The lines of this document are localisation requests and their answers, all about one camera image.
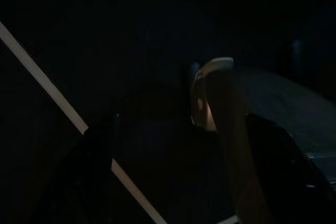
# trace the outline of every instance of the white diagonal line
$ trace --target white diagonal line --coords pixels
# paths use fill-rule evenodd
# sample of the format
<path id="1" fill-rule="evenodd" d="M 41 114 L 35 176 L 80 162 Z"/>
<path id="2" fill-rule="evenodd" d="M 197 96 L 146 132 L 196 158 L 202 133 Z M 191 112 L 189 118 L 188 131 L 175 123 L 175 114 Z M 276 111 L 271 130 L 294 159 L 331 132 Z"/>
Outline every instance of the white diagonal line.
<path id="1" fill-rule="evenodd" d="M 18 58 L 22 65 L 35 78 L 35 80 L 40 83 L 40 85 L 50 95 L 54 102 L 56 102 L 56 104 L 75 125 L 79 132 L 84 134 L 84 132 L 88 129 L 86 123 L 1 22 L 0 38 L 12 51 L 16 58 Z"/>
<path id="2" fill-rule="evenodd" d="M 87 124 L 1 22 L 0 39 L 7 45 L 16 58 L 18 58 L 22 65 L 35 78 L 35 80 L 40 83 L 43 89 L 62 109 L 64 114 L 70 119 L 79 132 L 84 134 L 84 132 L 88 129 Z M 140 192 L 133 181 L 127 176 L 124 170 L 116 163 L 114 159 L 112 160 L 111 170 L 115 173 L 115 175 L 120 179 L 127 190 L 138 201 L 138 203 L 143 207 L 143 209 L 156 224 L 166 224 L 160 214 L 149 203 L 149 201 L 145 198 L 145 196 Z"/>

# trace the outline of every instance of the dark floor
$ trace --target dark floor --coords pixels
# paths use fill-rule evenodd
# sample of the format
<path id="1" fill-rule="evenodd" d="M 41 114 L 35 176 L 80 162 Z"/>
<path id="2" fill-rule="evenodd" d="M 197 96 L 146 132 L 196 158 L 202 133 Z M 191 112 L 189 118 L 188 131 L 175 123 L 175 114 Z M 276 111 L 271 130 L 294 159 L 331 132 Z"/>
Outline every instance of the dark floor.
<path id="1" fill-rule="evenodd" d="M 334 0 L 0 3 L 1 22 L 89 126 L 141 83 L 180 89 L 180 67 L 195 58 L 231 56 L 237 65 L 274 71 L 285 41 L 300 38 L 309 52 L 307 74 L 336 63 Z M 80 135 L 9 50 L 0 49 L 1 198 L 8 207 L 25 206 Z M 30 211 L 8 216 L 2 208 L 0 220 L 24 222 Z"/>

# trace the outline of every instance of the dark background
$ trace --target dark background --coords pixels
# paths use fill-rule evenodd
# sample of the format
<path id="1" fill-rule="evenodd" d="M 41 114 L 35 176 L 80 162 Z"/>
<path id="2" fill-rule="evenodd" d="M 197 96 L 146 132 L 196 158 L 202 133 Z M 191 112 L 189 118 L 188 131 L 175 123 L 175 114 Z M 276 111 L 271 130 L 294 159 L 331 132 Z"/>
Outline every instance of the dark background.
<path id="1" fill-rule="evenodd" d="M 141 83 L 179 90 L 180 67 L 195 58 L 275 71 L 291 39 L 307 52 L 302 83 L 333 100 L 335 17 L 335 0 L 0 0 L 1 22 L 89 126 Z M 1 198 L 26 208 L 15 222 L 80 135 L 0 46 Z"/>

